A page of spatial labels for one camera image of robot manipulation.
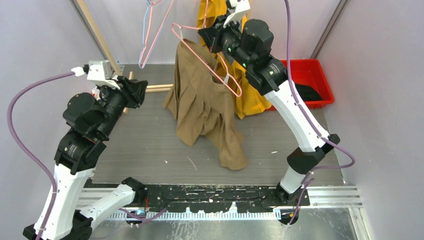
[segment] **gray wall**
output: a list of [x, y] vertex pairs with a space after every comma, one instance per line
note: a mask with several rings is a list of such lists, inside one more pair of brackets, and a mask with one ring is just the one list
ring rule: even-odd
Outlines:
[[[350, 1], [319, 55], [332, 132], [377, 240], [422, 239], [424, 2]], [[338, 154], [342, 164], [349, 160]]]
[[[0, 32], [0, 239], [23, 239], [24, 227], [35, 223], [43, 209], [50, 182], [10, 136], [9, 102], [31, 83], [102, 57], [67, 0], [3, 1]], [[18, 101], [13, 115], [17, 133], [50, 169], [68, 130], [62, 119], [67, 101], [93, 87], [84, 77], [68, 77], [42, 85]]]
[[[146, 1], [86, 0], [86, 2], [117, 61], [121, 64], [136, 64], [143, 49]], [[174, 63], [179, 39], [172, 32], [171, 23], [195, 26], [199, 2], [200, 0], [195, 5], [195, 0], [175, 0], [148, 63]], [[293, 58], [303, 59], [311, 56], [338, 2], [339, 0], [290, 1]], [[151, 46], [170, 4], [171, 0], [164, 0], [155, 5], [148, 46]], [[286, 59], [287, 17], [284, 1], [254, 0], [251, 9], [251, 17], [266, 21], [274, 33], [271, 53], [278, 59]], [[196, 31], [191, 29], [185, 29], [183, 36], [195, 41], [199, 39]]]

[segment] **wooden stick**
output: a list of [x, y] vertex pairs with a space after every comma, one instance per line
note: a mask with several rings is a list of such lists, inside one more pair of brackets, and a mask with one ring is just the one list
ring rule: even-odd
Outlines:
[[87, 7], [87, 4], [84, 0], [76, 0], [76, 3], [78, 4], [79, 8], [81, 9], [82, 14], [87, 19], [88, 24], [90, 25], [95, 38], [97, 39], [98, 43], [100, 44], [101, 49], [103, 50], [104, 54], [107, 57], [107, 60], [109, 60], [110, 64], [112, 65], [113, 70], [115, 73], [119, 76], [122, 75], [121, 68], [118, 66], [118, 63], [115, 61], [114, 56], [112, 55], [112, 52], [108, 46], [108, 44], [105, 41], [105, 38], [102, 35], [102, 32], [100, 31], [99, 27], [96, 24], [96, 21], [94, 20], [89, 8]]
[[162, 85], [150, 85], [147, 86], [147, 89], [163, 89], [163, 88], [172, 88], [173, 84], [162, 84]]
[[165, 88], [150, 88], [146, 90], [146, 93], [156, 93], [156, 92], [168, 92], [169, 90], [171, 90], [170, 87], [165, 87]]

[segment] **metal floor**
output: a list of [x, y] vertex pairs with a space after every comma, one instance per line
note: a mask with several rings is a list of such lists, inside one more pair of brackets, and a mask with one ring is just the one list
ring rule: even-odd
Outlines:
[[103, 221], [90, 240], [356, 240], [347, 208], [301, 209], [288, 228], [277, 220], [153, 221], [129, 228], [124, 221]]
[[[150, 85], [174, 81], [173, 65], [147, 65], [143, 70], [127, 65], [124, 75], [130, 71]], [[243, 149], [249, 164], [232, 171], [219, 165], [218, 149], [205, 137], [200, 137], [193, 147], [180, 141], [172, 114], [162, 108], [166, 95], [167, 92], [147, 93], [141, 108], [130, 109], [121, 117], [110, 141], [105, 143], [107, 148], [96, 166], [94, 183], [120, 183], [133, 177], [145, 184], [276, 185], [283, 177], [288, 167], [286, 157], [297, 142], [278, 112], [236, 120], [244, 135]], [[323, 110], [312, 113], [327, 128]], [[320, 163], [337, 164], [333, 151]], [[320, 170], [314, 177], [313, 186], [343, 185], [340, 170]]]

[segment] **yellow cloth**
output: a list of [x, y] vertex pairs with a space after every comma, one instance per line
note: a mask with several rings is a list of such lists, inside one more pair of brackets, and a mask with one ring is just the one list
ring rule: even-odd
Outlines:
[[[201, 0], [196, 23], [198, 28], [203, 27], [205, 8], [206, 0]], [[226, 12], [226, 0], [209, 0], [206, 14], [206, 27], [212, 26], [217, 17], [224, 15]], [[242, 29], [246, 21], [247, 18], [244, 16], [241, 21]], [[202, 46], [205, 45], [205, 42], [202, 38], [200, 38], [200, 44]], [[215, 59], [217, 60], [216, 73], [221, 77], [224, 77], [226, 75], [226, 70], [223, 66], [223, 63], [221, 59], [216, 56], [216, 54]], [[241, 97], [232, 95], [234, 101], [234, 111], [238, 117], [243, 119], [245, 116], [259, 114], [266, 109], [269, 109], [271, 107], [271, 103], [267, 101], [264, 96], [261, 96], [259, 92], [249, 84], [248, 80], [246, 79], [245, 69], [236, 61], [234, 61], [232, 64], [230, 64], [227, 60], [225, 60], [225, 62], [228, 66], [228, 73], [235, 78], [242, 90]], [[228, 85], [238, 94], [240, 93], [236, 84], [231, 79], [228, 81]]]

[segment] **brown garment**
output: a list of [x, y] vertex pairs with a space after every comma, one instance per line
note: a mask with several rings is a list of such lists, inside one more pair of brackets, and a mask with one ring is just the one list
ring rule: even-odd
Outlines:
[[[211, 68], [216, 60], [205, 47], [184, 40]], [[182, 43], [176, 49], [175, 83], [163, 107], [177, 120], [176, 135], [190, 147], [206, 136], [219, 149], [219, 163], [231, 170], [248, 164], [243, 136], [236, 129], [231, 92]]]

